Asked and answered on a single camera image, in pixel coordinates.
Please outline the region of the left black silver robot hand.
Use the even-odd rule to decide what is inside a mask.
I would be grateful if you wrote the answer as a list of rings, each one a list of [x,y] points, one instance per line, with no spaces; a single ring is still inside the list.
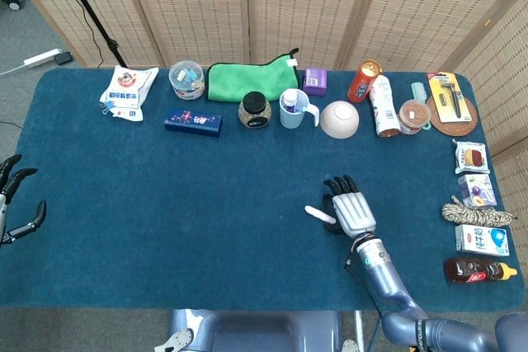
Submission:
[[[22,168],[11,176],[12,168],[22,159],[21,154],[14,154],[1,163],[1,245],[12,244],[14,241],[35,232],[45,221],[47,203],[39,202],[35,217],[25,225],[6,230],[8,207],[17,192],[21,182],[28,176],[38,172],[37,168]]]

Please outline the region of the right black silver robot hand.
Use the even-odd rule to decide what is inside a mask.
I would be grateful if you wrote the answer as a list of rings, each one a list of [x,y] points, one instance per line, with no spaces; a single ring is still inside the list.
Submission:
[[[322,198],[323,213],[335,220],[324,224],[328,232],[352,239],[375,232],[376,221],[370,206],[349,175],[334,176],[323,183],[330,189]]]

